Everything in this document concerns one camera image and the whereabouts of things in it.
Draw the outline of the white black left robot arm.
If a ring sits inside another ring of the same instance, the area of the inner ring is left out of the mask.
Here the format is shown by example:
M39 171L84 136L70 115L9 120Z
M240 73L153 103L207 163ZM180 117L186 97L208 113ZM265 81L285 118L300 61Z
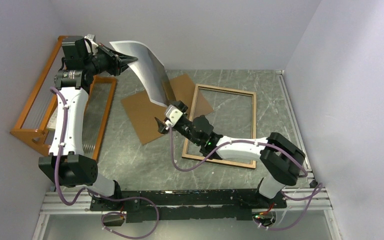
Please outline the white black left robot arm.
M84 36L68 36L61 42L62 66L50 91L57 98L55 133L47 156L39 158L39 169L55 184L63 203L61 187L81 187L96 196L110 210L122 206L123 196L116 192L116 182L98 171L96 160L85 156L83 148L84 113L94 77L103 72L119 76L135 56L117 52Z

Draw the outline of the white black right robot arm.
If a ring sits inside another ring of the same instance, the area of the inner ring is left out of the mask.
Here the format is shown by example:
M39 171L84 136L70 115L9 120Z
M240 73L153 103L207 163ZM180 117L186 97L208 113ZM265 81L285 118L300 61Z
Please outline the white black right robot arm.
M268 137L255 139L217 134L204 115L189 120L187 109L183 102L173 101L165 110L164 120L156 120L158 132L181 134L200 148L204 157L202 163L208 160L260 160L268 175L260 181L254 195L258 206L268 207L284 187L294 186L299 178L308 176L303 166L305 153L282 134L272 132Z

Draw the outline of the wooden picture frame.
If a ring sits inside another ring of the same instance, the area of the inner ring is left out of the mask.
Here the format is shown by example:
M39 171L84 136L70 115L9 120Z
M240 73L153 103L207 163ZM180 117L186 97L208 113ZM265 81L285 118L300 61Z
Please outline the wooden picture frame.
M205 115L217 134L237 139L257 137L257 93L197 84L189 119Z

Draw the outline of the brown backing board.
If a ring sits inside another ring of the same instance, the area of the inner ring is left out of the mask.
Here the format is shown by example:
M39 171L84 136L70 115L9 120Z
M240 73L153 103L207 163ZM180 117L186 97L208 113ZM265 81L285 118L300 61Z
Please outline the brown backing board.
M170 84L176 100L183 102L188 107L186 113L190 114L196 84L187 74L172 78ZM155 118L163 120L166 108L152 103L145 90L123 98L121 104L142 145L146 145L162 136L158 132Z

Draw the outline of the landscape photo print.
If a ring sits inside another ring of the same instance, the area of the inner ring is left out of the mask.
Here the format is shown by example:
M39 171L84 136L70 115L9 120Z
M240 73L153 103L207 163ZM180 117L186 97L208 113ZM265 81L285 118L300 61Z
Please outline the landscape photo print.
M147 45L134 40L111 41L110 45L119 53L137 58L128 66L142 83L151 103L168 107L176 99L165 66Z

